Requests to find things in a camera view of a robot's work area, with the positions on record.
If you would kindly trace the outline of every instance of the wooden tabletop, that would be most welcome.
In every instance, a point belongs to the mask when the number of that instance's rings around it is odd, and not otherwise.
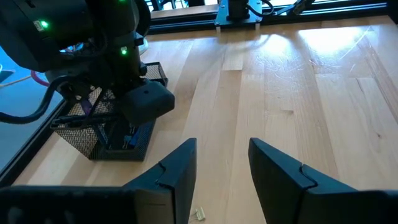
[[[192,210],[264,223],[248,144],[258,137],[357,189],[398,189],[398,29],[386,17],[148,37],[176,107],[144,162],[91,162],[56,134],[16,184],[122,185],[198,138]]]
[[[205,12],[218,12],[218,5],[214,4],[209,6],[194,6],[183,9],[152,11],[150,13],[150,17],[152,19],[157,19],[163,17],[191,15],[191,14],[199,14]]]

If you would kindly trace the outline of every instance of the blue surface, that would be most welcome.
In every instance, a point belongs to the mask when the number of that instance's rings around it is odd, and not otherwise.
[[[19,67],[0,48],[0,63],[3,70],[15,70],[16,72],[5,79],[1,84],[30,75],[28,69]],[[0,111],[3,113],[26,116],[33,113],[39,106],[47,87],[39,85],[33,79],[0,88]],[[44,122],[47,116],[61,102],[62,97],[54,94],[52,102],[45,115],[39,120],[24,125],[0,123],[0,170],[7,166],[11,159],[20,151],[25,142]]]

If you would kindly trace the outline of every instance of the light wood surface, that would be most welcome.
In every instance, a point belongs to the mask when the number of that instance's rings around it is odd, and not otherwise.
[[[150,17],[152,19],[157,19],[157,18],[170,17],[170,16],[199,14],[199,13],[204,13],[204,12],[218,12],[218,5],[213,4],[213,5],[209,5],[209,6],[187,7],[187,8],[183,8],[183,9],[152,11],[152,12],[150,12]]]
[[[386,17],[148,37],[176,108],[144,162],[91,162],[53,134],[15,184],[122,185],[198,138],[192,209],[265,223],[248,143],[258,137],[357,189],[398,189],[398,29]]]

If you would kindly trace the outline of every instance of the black bracket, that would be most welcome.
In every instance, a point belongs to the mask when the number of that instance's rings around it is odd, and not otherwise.
[[[355,190],[257,138],[249,162],[268,224],[397,223],[398,191]]]
[[[242,3],[242,7],[249,4],[257,12],[262,12],[262,2],[260,0],[243,0],[239,1]],[[226,26],[236,26],[239,24],[255,24],[261,22],[262,18],[253,14],[253,12],[248,11],[249,16],[243,17],[240,20],[234,20],[229,17],[229,4],[236,4],[236,2],[231,2],[231,0],[221,0],[220,7],[218,9],[217,18],[215,25],[220,27]]]

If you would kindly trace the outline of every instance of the green led light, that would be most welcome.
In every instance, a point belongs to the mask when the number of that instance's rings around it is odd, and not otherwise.
[[[122,55],[126,55],[127,54],[127,47],[121,47],[120,48],[120,52],[122,53]]]
[[[48,22],[40,21],[40,24],[42,25],[42,27],[43,27],[44,29],[49,28]]]

